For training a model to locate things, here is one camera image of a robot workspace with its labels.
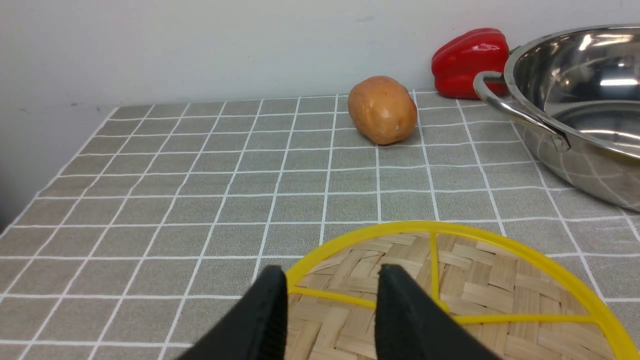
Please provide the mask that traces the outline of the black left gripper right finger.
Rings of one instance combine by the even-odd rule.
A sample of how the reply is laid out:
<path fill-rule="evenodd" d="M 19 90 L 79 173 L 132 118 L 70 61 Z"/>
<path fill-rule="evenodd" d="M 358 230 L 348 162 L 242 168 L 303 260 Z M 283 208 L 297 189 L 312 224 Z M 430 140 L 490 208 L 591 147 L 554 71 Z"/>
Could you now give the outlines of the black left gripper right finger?
<path fill-rule="evenodd" d="M 497 360 L 397 264 L 379 272 L 375 305 L 378 360 Z"/>

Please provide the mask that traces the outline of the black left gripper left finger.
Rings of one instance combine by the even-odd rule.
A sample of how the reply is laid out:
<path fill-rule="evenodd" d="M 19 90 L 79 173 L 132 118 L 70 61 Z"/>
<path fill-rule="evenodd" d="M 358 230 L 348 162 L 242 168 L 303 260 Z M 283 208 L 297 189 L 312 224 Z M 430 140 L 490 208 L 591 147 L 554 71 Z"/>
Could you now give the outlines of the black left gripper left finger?
<path fill-rule="evenodd" d="M 288 287 L 277 265 L 266 266 L 238 302 L 179 360 L 283 360 Z"/>

